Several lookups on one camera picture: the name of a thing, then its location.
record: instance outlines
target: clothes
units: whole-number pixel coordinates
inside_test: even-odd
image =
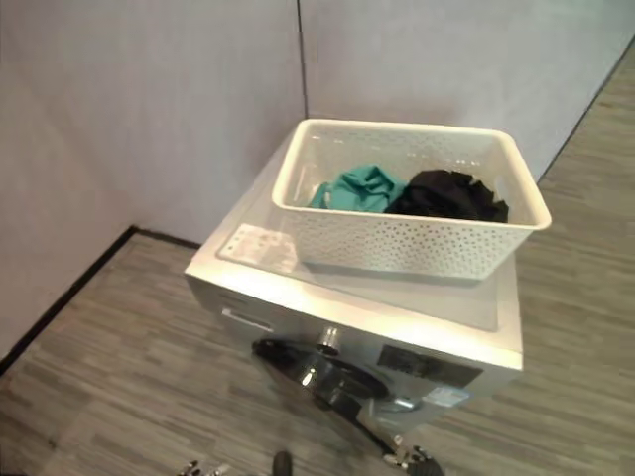
[[[362,166],[320,185],[309,207],[381,213],[405,186],[378,166]]]
[[[433,216],[459,220],[507,222],[509,208],[494,201],[483,183],[468,174],[423,171],[410,181],[404,192],[388,206],[386,213]]]

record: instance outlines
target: wood-grain floor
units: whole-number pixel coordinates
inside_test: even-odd
[[[635,474],[635,51],[541,189],[519,253],[526,372],[421,430],[448,475]],[[192,251],[135,236],[0,379],[0,448],[30,476],[398,474],[281,406],[193,299]]]

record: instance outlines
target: laundry basket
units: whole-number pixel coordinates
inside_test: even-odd
[[[307,208],[320,184],[366,164],[404,181],[425,170],[471,174],[505,200],[509,222]],[[304,121],[272,198],[306,263],[448,278],[486,278],[534,230],[551,223],[516,143],[491,129]]]

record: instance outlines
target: white wall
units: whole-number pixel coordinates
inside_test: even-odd
[[[130,224],[9,64],[0,66],[0,359]]]
[[[201,242],[303,118],[295,0],[2,0],[2,55],[143,227]]]
[[[302,0],[314,117],[510,132],[539,177],[635,33],[633,0]]]

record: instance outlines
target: front-load washing machine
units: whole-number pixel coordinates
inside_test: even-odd
[[[418,474],[429,455],[405,435],[522,371],[514,259],[479,283],[304,264],[271,203],[285,150],[193,257],[190,286],[290,405]]]

